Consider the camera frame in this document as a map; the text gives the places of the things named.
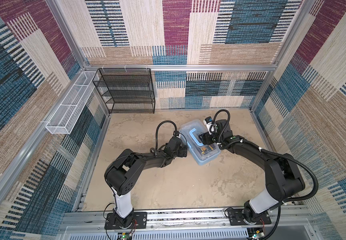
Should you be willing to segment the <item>light blue plastic tool box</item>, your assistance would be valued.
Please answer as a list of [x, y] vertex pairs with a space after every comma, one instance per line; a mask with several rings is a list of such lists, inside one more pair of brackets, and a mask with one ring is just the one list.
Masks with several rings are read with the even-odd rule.
[[199, 135], [208, 132], [205, 125], [198, 119], [183, 124], [179, 130], [182, 136], [187, 140], [188, 151], [191, 153], [198, 165], [202, 166], [208, 162], [215, 160], [220, 154], [221, 150], [217, 144], [216, 150], [213, 153], [201, 155], [200, 147], [204, 146], [199, 138]]

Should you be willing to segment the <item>yellow black utility knife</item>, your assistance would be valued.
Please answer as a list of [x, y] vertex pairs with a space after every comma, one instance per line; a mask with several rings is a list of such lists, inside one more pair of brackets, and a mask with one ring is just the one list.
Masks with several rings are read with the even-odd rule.
[[200, 147], [201, 155], [206, 155], [208, 153], [213, 153], [216, 150], [217, 145], [204, 145]]

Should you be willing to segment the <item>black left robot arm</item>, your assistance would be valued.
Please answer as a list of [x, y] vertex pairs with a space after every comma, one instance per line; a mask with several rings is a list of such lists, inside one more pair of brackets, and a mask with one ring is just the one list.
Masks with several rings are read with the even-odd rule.
[[148, 153], [136, 153], [124, 150], [106, 169], [104, 179], [115, 197], [114, 216], [123, 225], [133, 220], [134, 207], [131, 203], [131, 191], [141, 173], [151, 168], [164, 168], [175, 158], [187, 157], [187, 142], [172, 137], [160, 148], [151, 148]]

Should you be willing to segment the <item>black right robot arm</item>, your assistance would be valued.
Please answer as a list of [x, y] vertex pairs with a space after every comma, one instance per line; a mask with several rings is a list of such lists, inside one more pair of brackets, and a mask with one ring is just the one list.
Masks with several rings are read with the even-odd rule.
[[242, 156], [264, 170], [265, 189], [244, 204], [242, 215], [247, 224], [255, 224], [268, 210], [305, 189], [297, 164], [289, 160], [291, 155], [267, 153], [244, 137], [234, 136], [227, 120], [213, 123], [207, 117], [203, 123], [207, 128], [199, 137], [203, 144], [217, 144], [221, 150]]

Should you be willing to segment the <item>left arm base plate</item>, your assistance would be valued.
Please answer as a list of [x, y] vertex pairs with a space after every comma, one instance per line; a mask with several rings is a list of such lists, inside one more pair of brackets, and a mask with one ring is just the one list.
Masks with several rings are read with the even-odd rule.
[[131, 230], [145, 229], [147, 226], [147, 212], [131, 212], [127, 217], [121, 218], [117, 213], [108, 213], [105, 230]]

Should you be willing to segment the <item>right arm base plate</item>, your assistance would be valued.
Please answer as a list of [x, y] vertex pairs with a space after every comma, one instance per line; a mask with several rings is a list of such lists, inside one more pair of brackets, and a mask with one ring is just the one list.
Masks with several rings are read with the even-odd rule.
[[272, 223], [268, 212], [257, 214], [250, 209], [227, 208], [224, 215], [231, 226], [270, 225]]

